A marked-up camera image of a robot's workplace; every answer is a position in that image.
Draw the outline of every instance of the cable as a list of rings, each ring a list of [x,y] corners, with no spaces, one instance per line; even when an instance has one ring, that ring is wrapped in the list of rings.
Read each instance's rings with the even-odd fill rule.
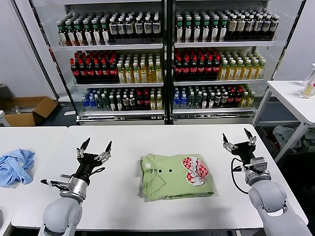
[[[239,162],[242,162],[241,160],[239,160],[239,159],[237,159],[237,158],[233,158],[233,160],[232,160],[232,162],[231,162],[231,175],[232,175],[233,183],[234,183],[235,187],[236,187],[238,190],[240,190],[242,193],[248,194],[248,192],[245,192],[243,189],[241,189],[241,188],[237,185],[237,183],[235,182],[234,173],[233,173],[233,163],[234,163],[235,160],[237,160],[237,161],[239,161]]]

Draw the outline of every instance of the cardboard box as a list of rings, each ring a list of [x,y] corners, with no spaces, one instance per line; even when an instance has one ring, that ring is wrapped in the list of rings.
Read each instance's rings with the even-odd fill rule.
[[[15,106],[35,107],[31,113],[7,114],[4,118],[11,126],[36,126],[51,114],[58,105],[49,97],[15,97],[0,100],[0,110],[11,110]]]

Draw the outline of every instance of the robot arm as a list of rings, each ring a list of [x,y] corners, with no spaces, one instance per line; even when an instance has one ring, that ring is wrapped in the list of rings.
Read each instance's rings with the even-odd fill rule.
[[[43,223],[39,236],[73,236],[82,216],[81,203],[86,199],[86,189],[90,184],[90,176],[105,170],[101,166],[110,157],[112,141],[105,152],[100,155],[84,153],[89,144],[88,138],[77,148],[77,160],[80,166],[76,173],[60,175],[57,180],[43,179],[42,183],[60,190],[61,198],[49,204],[43,214]]]
[[[244,129],[248,142],[231,144],[223,134],[223,147],[241,158],[242,167],[233,168],[231,163],[231,173],[236,187],[245,194],[248,194],[252,205],[257,209],[263,222],[264,230],[267,236],[311,236],[304,221],[294,212],[289,203],[286,192],[283,187],[271,181],[270,173],[267,171],[267,161],[264,157],[255,157],[253,152],[256,149],[256,136]],[[245,182],[252,188],[246,193],[241,190],[235,180],[234,173],[245,172]],[[279,216],[271,216],[269,213],[283,210]]]

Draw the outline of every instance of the white table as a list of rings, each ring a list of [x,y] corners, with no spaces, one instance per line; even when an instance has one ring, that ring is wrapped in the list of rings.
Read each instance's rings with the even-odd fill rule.
[[[315,97],[309,99],[300,97],[304,89],[302,81],[268,81],[267,83],[268,89],[252,120],[253,126],[258,124],[271,95],[274,95],[301,122],[275,158],[275,162],[278,162],[289,149],[294,147],[308,128],[315,127]]]
[[[39,181],[72,174],[78,168],[76,148],[88,137],[86,150],[101,153],[110,140],[112,158],[106,170],[91,177],[87,198],[83,202],[83,216],[78,230],[215,230],[257,229],[262,221],[248,195],[234,186],[230,164],[233,155],[222,147],[222,132],[232,143],[248,140],[244,127],[257,136],[256,156],[264,156],[273,181],[286,190],[294,210],[308,223],[300,205],[292,194],[268,150],[249,124],[231,125],[145,125],[145,126],[72,126],[67,129],[61,146],[53,159],[46,159],[36,170],[32,183],[34,197],[29,199],[13,218],[16,227],[39,228],[48,204],[59,197],[57,188],[49,188]],[[148,153],[175,155],[200,153],[210,169],[215,183],[215,195],[204,198],[157,200],[146,202],[139,196],[141,170],[139,159]],[[236,173],[241,188],[249,190],[244,173]]]
[[[17,148],[35,152],[31,175],[33,181],[37,181],[37,170],[43,168],[43,160],[53,153],[66,129],[67,127],[0,127],[0,155]],[[8,188],[0,187],[0,209],[3,217],[0,236],[9,233],[14,214],[28,204],[29,199],[36,199],[36,193],[29,194],[30,188],[30,184],[23,185],[20,182]]]

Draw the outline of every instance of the printed graphic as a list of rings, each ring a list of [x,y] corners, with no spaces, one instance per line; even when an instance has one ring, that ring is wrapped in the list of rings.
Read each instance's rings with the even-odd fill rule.
[[[199,160],[198,157],[191,156],[183,159],[182,164],[188,170],[186,179],[189,183],[193,186],[204,184],[204,179],[209,174],[209,171],[202,160]]]

